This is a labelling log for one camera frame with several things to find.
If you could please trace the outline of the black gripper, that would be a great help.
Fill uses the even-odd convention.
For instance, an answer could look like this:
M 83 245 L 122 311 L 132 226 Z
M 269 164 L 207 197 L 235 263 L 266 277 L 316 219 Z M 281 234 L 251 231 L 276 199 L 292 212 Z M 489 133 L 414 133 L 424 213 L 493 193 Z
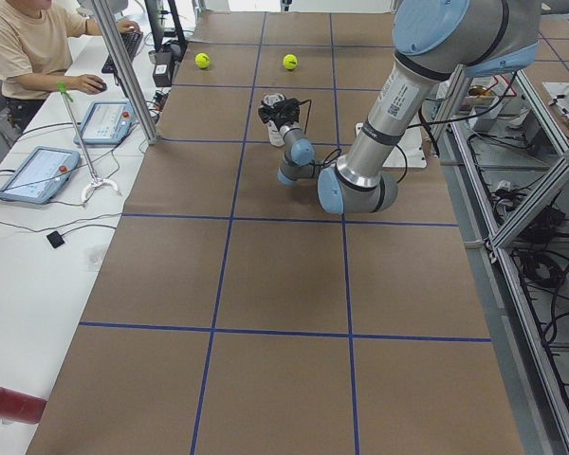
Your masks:
M 281 129 L 286 124 L 294 122 L 294 109 L 298 106 L 297 99 L 277 100 L 267 106 L 258 109 L 258 116 L 263 124 L 270 121 L 274 123 L 276 129 Z

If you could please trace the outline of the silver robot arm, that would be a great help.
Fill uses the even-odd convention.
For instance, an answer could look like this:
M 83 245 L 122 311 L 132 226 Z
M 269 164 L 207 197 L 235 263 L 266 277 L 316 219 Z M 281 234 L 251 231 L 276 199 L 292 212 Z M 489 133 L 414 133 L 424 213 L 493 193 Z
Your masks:
M 471 78 L 523 69 L 538 51 L 539 1 L 405 1 L 394 20 L 393 70 L 350 151 L 318 162 L 299 125 L 300 101 L 265 98 L 258 110 L 284 142 L 278 178 L 286 185 L 315 178 L 324 211 L 371 213 L 396 199 L 383 165 L 421 104 L 458 65 Z

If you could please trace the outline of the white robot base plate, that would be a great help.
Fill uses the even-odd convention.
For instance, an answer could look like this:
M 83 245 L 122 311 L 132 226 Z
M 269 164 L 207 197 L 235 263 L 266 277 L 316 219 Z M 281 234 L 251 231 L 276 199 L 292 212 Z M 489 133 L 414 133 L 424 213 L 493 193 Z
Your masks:
M 401 150 L 393 148 L 383 163 L 384 168 L 425 169 L 427 167 L 420 130 L 408 130 L 398 142 L 398 146 Z

